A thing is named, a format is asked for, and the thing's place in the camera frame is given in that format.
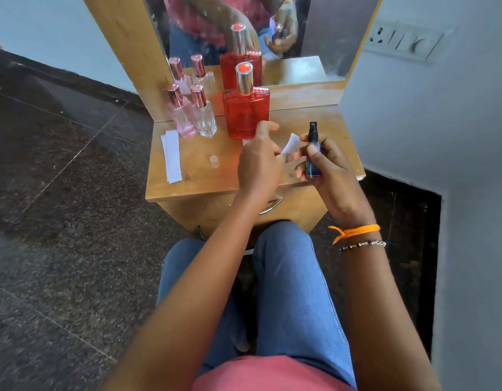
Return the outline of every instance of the pink shirt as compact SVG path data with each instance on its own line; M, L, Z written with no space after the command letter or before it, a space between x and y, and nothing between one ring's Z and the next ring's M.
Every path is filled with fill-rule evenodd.
M222 0L242 12L255 30L269 25L269 14L259 0ZM169 19L183 32L200 37L208 43L225 45L224 35L180 0L164 0Z
M354 391L344 382L286 355L240 357L198 377L192 391Z

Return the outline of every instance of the orange thread bracelet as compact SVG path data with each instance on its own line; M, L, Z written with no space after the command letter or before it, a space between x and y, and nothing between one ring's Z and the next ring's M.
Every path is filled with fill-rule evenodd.
M338 226L327 226L327 228L339 231L339 236L336 237L332 242L333 245L339 242L341 239L346 239L348 237L358 236L369 232L377 232L378 230L381 229L377 223L374 223L372 225L360 226L359 228L355 229L346 229L346 230L341 230Z

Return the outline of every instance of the small spray bottle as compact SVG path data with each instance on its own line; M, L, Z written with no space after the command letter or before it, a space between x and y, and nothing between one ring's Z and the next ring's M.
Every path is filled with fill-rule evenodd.
M316 149L321 152L321 145L318 142L318 128L316 127L316 122L311 122L309 124L309 144L313 144ZM321 170L316 167L309 156L307 156L307 160L305 161L305 175L308 178L321 176Z

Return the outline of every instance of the black spray nozzle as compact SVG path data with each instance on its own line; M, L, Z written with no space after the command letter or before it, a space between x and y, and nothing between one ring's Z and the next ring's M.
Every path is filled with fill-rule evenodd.
M316 127L316 122L311 122L309 124L309 142L310 143L318 142L318 128Z

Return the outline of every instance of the red perfume bottle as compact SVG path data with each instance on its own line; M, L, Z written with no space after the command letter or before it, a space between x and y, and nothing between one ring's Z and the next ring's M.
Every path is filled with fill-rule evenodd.
M236 66L237 89L224 93L224 111L229 137L238 140L254 138L256 126L269 120L269 89L253 86L253 65L249 62Z
M248 51L246 48L246 25L236 23L231 26L233 50L220 56L224 89L236 89L235 68L238 63L247 61L253 66L254 84L262 85L262 52Z

